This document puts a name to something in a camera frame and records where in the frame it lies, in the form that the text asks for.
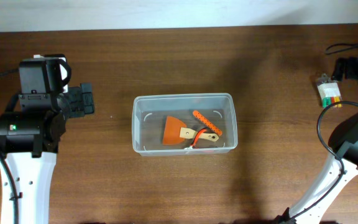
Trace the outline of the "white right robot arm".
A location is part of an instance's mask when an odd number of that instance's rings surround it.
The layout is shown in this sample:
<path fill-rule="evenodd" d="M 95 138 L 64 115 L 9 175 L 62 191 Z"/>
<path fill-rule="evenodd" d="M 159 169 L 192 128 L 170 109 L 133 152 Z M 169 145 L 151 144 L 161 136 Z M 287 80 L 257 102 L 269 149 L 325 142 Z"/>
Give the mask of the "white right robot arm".
<path fill-rule="evenodd" d="M 358 81 L 358 60 L 352 69 L 345 73 L 345 77 Z M 325 113 L 334 106 L 343 105 L 358 107 L 356 102 L 340 101 L 325 107 L 319 115 L 316 131 L 321 144 L 329 152 L 328 158 L 302 198 L 277 216 L 274 223 L 320 223 L 341 190 L 358 175 L 358 113 L 340 123 L 328 142 L 321 136 L 321 122 Z"/>

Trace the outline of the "clear plastic container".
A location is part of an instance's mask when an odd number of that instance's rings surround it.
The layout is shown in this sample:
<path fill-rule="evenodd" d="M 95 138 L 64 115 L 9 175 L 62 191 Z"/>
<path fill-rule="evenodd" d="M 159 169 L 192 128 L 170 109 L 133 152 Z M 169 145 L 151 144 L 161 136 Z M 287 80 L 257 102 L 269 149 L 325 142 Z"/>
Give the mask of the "clear plastic container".
<path fill-rule="evenodd" d="M 200 140 L 198 149 L 185 150 L 192 140 L 166 146 L 162 144 L 167 116 L 199 131 L 206 127 L 192 112 L 198 110 L 223 135 L 216 142 Z M 178 156 L 227 153 L 237 147 L 237 121 L 232 96 L 228 93 L 195 93 L 138 96 L 132 111 L 132 146 L 141 156 Z"/>

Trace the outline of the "red handled pliers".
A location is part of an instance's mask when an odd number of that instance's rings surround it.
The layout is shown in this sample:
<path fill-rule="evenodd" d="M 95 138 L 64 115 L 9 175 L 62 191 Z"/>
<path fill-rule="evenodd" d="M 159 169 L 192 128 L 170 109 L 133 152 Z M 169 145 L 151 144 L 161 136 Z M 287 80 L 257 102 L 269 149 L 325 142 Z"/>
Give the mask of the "red handled pliers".
<path fill-rule="evenodd" d="M 209 128 L 202 128 L 199 131 L 195 131 L 190 128 L 181 128 L 180 136 L 182 138 L 192 140 L 190 145 L 185 147 L 185 150 L 198 149 L 197 143 L 200 140 L 216 142 L 219 139 L 219 136 L 216 133 L 210 133 L 209 131 Z"/>

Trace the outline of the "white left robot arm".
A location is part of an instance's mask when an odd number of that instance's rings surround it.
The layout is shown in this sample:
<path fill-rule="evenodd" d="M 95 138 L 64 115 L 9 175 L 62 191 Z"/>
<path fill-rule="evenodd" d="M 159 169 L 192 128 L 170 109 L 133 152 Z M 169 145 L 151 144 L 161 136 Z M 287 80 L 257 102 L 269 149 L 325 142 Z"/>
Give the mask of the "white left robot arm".
<path fill-rule="evenodd" d="M 58 143 L 70 118 L 95 112 L 90 83 L 69 87 L 63 54 L 20 62 L 21 90 L 0 116 L 1 223 L 48 223 Z"/>

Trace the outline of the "orange scraper with wooden handle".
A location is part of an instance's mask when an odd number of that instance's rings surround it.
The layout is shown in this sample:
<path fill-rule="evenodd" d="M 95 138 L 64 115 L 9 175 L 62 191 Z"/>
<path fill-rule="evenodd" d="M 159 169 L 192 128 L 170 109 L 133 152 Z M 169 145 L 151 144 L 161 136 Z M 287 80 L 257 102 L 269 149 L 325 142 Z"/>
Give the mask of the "orange scraper with wooden handle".
<path fill-rule="evenodd" d="M 180 136 L 181 128 L 188 128 L 187 125 L 173 116 L 167 116 L 165 122 L 165 128 L 163 132 L 162 144 L 166 146 L 172 146 L 181 144 L 185 139 Z"/>

